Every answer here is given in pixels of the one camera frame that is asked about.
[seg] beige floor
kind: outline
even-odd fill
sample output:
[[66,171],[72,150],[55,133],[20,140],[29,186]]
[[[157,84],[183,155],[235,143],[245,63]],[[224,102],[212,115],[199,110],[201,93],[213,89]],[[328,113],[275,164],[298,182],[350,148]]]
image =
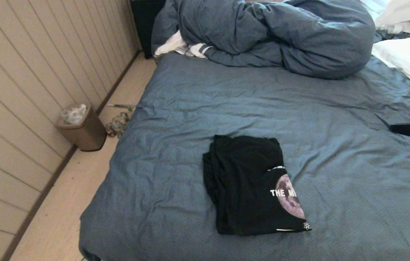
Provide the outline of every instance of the beige floor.
[[[155,70],[152,59],[141,53],[109,104],[137,104]],[[104,124],[125,109],[106,107]],[[118,139],[109,138],[98,152],[77,150],[49,192],[16,248],[12,261],[80,261],[79,216],[92,200],[108,172],[108,162]]]

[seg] folded black t-shirt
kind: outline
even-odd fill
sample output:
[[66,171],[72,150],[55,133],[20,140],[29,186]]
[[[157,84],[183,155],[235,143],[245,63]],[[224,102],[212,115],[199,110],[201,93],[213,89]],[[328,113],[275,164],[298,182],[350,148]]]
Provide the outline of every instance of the folded black t-shirt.
[[258,235],[311,230],[274,138],[216,135],[203,155],[204,182],[218,233]]

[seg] white paneled wall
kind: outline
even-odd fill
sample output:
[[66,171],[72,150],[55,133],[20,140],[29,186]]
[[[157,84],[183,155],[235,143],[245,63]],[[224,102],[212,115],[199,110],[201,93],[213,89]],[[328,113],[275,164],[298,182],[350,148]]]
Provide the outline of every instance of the white paneled wall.
[[71,144],[54,127],[98,108],[138,50],[127,0],[0,0],[0,259]]

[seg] trash can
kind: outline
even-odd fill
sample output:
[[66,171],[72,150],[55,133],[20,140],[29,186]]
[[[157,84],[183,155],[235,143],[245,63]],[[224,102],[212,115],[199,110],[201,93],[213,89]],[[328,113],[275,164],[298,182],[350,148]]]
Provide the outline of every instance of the trash can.
[[[79,108],[81,105],[73,104],[66,109]],[[69,142],[83,152],[100,150],[107,137],[107,131],[91,105],[86,105],[86,111],[79,123],[69,124],[64,117],[60,117],[56,126]]]

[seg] blue bedsheet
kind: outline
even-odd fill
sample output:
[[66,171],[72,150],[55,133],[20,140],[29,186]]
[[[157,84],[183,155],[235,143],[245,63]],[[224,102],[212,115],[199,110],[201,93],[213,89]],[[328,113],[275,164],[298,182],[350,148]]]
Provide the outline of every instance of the blue bedsheet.
[[[95,261],[410,260],[410,80],[372,57],[341,80],[165,55],[81,217]],[[274,137],[312,231],[222,236],[215,134]]]

